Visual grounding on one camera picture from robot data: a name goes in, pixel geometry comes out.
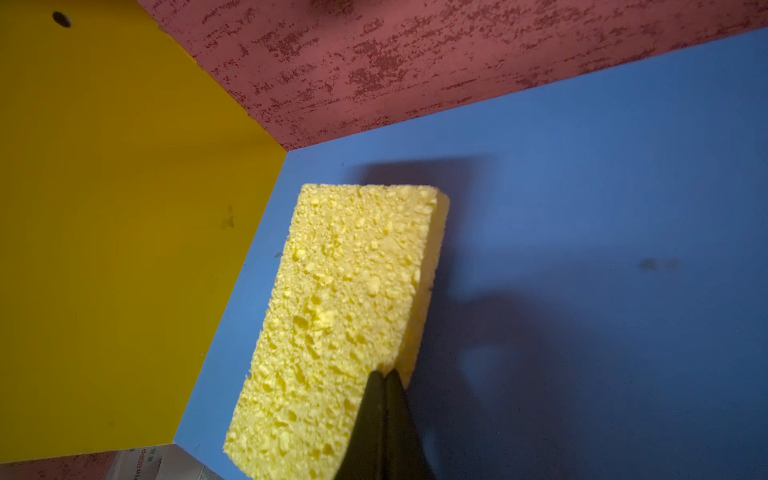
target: rectangular sponge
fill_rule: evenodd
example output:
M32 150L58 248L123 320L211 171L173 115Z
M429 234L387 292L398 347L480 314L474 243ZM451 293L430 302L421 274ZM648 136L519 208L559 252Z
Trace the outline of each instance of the rectangular sponge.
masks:
M448 206L434 187L302 188L224 443L240 470L331 479L368 375L408 386Z

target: pink surface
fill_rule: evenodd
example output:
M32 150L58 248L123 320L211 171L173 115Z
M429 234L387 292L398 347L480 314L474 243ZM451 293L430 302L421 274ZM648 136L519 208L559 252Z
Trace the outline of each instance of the pink surface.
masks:
M139 0L286 149L768 26L768 0Z
M0 465L2 480L104 480L116 452Z

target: blue wall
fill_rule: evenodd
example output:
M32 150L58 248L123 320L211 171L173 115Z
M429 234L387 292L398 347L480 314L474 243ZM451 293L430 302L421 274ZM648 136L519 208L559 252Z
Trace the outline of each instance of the blue wall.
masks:
M768 30L291 152L176 438L227 479L304 183L452 198L409 389L440 479L768 477Z

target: yellow wall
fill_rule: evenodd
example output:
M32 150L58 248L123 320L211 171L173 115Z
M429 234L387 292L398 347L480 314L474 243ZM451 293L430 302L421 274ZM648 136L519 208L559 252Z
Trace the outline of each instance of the yellow wall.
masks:
M0 54L0 462L170 443L285 151L132 0Z

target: round black hole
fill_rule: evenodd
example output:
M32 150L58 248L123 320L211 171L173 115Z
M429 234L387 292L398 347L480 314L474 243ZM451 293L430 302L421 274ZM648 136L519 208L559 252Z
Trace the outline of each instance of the round black hole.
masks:
M70 28L72 26L72 20L61 12L53 12L53 21L64 28Z

